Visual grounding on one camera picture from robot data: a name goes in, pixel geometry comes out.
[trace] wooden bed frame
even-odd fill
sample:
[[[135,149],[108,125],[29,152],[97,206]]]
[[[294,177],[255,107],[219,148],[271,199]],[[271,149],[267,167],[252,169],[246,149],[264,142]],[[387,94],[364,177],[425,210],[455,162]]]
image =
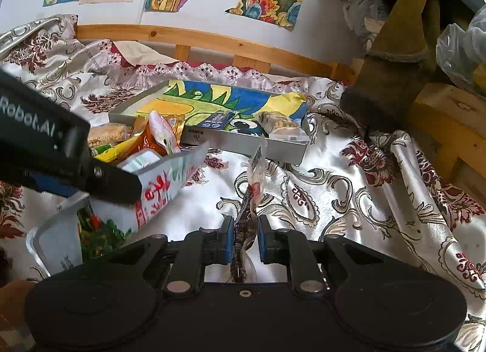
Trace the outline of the wooden bed frame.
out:
[[[113,41],[150,41],[176,46],[174,59],[187,61],[191,47],[216,50],[233,55],[235,67],[251,67],[268,73],[271,64],[322,76],[336,81],[352,79],[351,67],[337,62],[325,64],[282,49],[273,48],[243,39],[210,32],[139,24],[93,24],[78,26],[77,39],[105,39]]]
[[[113,41],[149,41],[176,46],[173,57],[188,60],[191,47],[216,50],[232,54],[236,67],[251,67],[268,73],[277,65],[311,76],[354,83],[362,60],[355,59],[351,67],[337,63],[322,63],[295,53],[271,46],[222,36],[209,32],[174,27],[131,24],[101,24],[78,26],[78,39],[105,39]],[[418,128],[441,144],[433,162],[437,172],[446,180],[453,179],[454,167],[462,159],[486,178],[486,139],[477,132],[418,98],[409,113],[409,124]]]

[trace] bed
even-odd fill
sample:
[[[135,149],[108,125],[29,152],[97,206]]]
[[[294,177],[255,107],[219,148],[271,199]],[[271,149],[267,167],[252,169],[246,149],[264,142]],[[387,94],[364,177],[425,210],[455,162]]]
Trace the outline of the bed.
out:
[[[79,40],[93,41],[83,45]],[[132,51],[143,53],[143,45],[117,41],[172,43],[174,59],[152,54],[155,61],[144,64]],[[462,350],[479,350],[486,324],[484,210],[440,178],[406,131],[366,136],[342,112],[339,98],[354,79],[350,67],[210,33],[155,26],[77,26],[77,16],[72,15],[15,28],[0,37],[0,44],[5,71],[92,125],[106,122],[114,106],[167,79],[304,93],[310,145],[301,164],[267,161],[258,213],[267,215],[273,228],[302,231],[312,240],[343,235],[455,283],[468,304],[456,344]],[[233,54],[233,63],[188,63],[190,47]],[[312,76],[268,75],[273,64]],[[236,216],[247,186],[247,163],[243,155],[210,149],[186,187],[132,240],[154,233],[180,240],[200,227],[218,228],[226,214]],[[52,216],[62,200],[4,183],[0,200],[2,247],[13,257],[15,276],[33,277],[39,266],[27,253],[23,237]],[[286,279],[283,266],[259,262],[256,243],[248,256],[247,282]],[[206,280],[229,281],[229,268],[208,267]]]

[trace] floral bedspread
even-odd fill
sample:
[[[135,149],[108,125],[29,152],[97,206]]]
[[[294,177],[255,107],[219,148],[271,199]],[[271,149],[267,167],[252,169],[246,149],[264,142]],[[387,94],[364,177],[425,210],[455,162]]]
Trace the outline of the floral bedspread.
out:
[[[0,36],[2,68],[53,102],[88,119],[167,79],[196,80],[308,96],[311,142],[300,165],[267,161],[264,199],[258,208],[273,228],[302,231],[319,240],[334,233],[396,257],[455,283],[468,315],[456,344],[481,348],[486,271],[484,210],[445,183],[404,131],[365,134],[339,108],[341,83],[306,78],[275,83],[251,69],[176,62],[133,66],[110,40],[87,46],[74,39],[77,16],[57,15]],[[190,232],[219,228],[236,216],[247,186],[248,159],[212,149],[179,195],[134,238],[165,233],[181,240]],[[61,199],[0,183],[0,238],[16,277],[33,277],[36,263],[25,232],[54,214]],[[247,280],[282,281],[280,265],[264,266],[258,246],[249,250]],[[207,279],[225,282],[229,269],[209,266]]]

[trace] wooden furniture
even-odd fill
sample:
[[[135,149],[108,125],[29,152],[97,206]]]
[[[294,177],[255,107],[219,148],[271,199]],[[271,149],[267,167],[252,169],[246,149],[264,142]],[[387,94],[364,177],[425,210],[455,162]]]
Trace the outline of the wooden furniture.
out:
[[[174,44],[174,58],[188,60],[190,48],[203,48],[234,55],[232,65],[251,67],[268,73],[271,64],[298,71],[311,76],[321,76],[336,81],[353,79],[351,67],[319,61],[286,52],[282,49],[257,44],[242,39],[222,36],[210,32],[178,29],[174,27],[144,26],[138,24],[93,24],[78,26],[77,39],[104,39],[113,41],[150,41]]]
[[[353,59],[356,79],[363,59]],[[440,148],[433,166],[446,181],[454,180],[458,160],[486,179],[486,102],[446,84],[426,84],[408,114],[408,124],[427,133]]]
[[[360,67],[363,65],[361,59],[354,59],[350,67],[337,62],[325,64],[255,42],[173,27],[129,24],[80,25],[78,26],[77,38],[109,38],[113,41],[149,41],[174,44],[176,49],[173,56],[181,61],[188,60],[191,47],[216,50],[234,55],[232,64],[236,67],[251,67],[262,73],[267,73],[270,66],[274,64],[304,74],[326,77],[350,84],[354,83]],[[449,105],[460,108],[461,104],[465,104],[466,108],[477,109],[478,106],[471,104],[475,104],[479,100],[471,94],[464,93],[464,91],[455,93],[456,99],[450,99]],[[454,166],[458,159],[468,163],[486,178],[486,161],[483,161],[483,159],[486,159],[486,139],[484,138],[486,137],[486,125],[484,132],[482,132],[483,135],[478,133],[478,129],[480,129],[478,126],[482,126],[482,121],[486,120],[484,119],[486,117],[486,105],[484,105],[484,114],[482,109],[479,113],[476,113],[476,122],[474,123],[465,121],[464,117],[458,117],[457,112],[453,112],[452,108],[447,108],[449,110],[447,112],[446,108],[446,106],[444,108],[444,103],[434,104],[430,95],[421,94],[412,105],[409,113],[409,124],[426,132],[441,144],[433,165],[443,178],[452,179]]]

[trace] gray tray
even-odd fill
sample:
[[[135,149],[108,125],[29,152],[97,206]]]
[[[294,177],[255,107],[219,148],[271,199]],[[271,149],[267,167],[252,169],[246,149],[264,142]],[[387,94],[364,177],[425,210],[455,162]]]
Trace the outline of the gray tray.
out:
[[[132,97],[115,107],[108,113],[110,122],[123,123],[133,126],[135,117],[133,106],[142,106],[155,98],[155,94],[169,84],[168,81],[162,82],[144,92]],[[302,118],[302,128],[309,135],[309,124],[307,118]],[[258,137],[242,134],[233,131],[217,130],[200,126],[185,126],[181,136],[181,142],[189,145],[199,145],[201,142],[209,141],[211,148],[221,149],[228,152],[240,153],[252,156],[258,149]],[[300,164],[307,149],[308,143],[287,142],[278,139],[267,138],[267,159],[282,161],[291,164]]]

